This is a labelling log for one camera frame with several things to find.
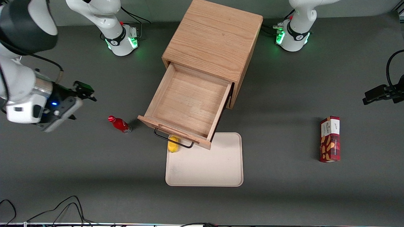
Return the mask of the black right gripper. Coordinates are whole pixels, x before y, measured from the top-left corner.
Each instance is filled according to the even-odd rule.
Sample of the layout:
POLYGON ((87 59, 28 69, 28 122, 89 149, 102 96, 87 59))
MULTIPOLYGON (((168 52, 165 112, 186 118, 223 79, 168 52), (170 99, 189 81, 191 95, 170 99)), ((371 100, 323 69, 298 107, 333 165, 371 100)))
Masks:
POLYGON ((73 87, 76 91, 76 95, 72 89, 53 84, 52 94, 47 100, 41 116, 41 124, 51 123, 57 119, 62 119, 62 117, 76 120, 74 108, 77 105, 77 97, 82 100, 89 99, 93 102, 97 101, 93 95, 95 91, 90 85, 75 81, 73 87))

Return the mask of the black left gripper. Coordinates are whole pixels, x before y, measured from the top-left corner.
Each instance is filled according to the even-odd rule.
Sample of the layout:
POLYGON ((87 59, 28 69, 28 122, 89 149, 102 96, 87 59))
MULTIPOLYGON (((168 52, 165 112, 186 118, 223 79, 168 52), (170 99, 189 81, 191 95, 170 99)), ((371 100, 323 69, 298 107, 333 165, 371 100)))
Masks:
POLYGON ((382 100, 392 100, 395 104, 404 100, 404 75, 399 79, 399 82, 395 85, 392 84, 390 75, 387 75, 388 91, 386 91, 387 85, 382 84, 369 91, 365 92, 365 98, 362 99, 364 105, 369 105, 373 102, 382 100))

